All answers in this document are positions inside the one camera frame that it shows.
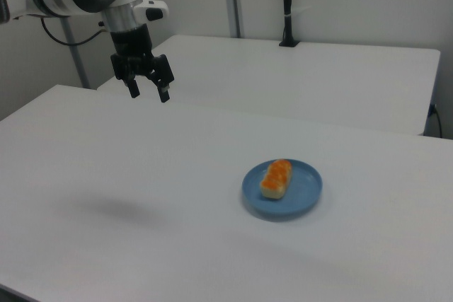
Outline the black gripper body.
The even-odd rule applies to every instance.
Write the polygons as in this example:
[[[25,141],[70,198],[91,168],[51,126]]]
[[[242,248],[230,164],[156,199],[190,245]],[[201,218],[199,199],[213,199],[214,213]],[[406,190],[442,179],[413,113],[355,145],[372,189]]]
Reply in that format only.
[[[153,71],[152,42],[147,25],[110,34],[115,54],[110,56],[116,76],[146,76]]]

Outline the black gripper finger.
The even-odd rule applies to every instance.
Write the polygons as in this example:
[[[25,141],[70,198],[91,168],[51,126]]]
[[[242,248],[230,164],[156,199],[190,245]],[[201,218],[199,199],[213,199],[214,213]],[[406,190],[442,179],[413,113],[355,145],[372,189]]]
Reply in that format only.
[[[122,81],[128,88],[132,98],[139,96],[139,88],[135,81],[136,59],[131,57],[121,56],[119,54],[112,54],[110,56],[113,65],[115,78]]]
[[[167,102],[170,99],[168,90],[170,83],[174,81],[174,75],[166,55],[151,57],[146,77],[156,86],[160,101]]]

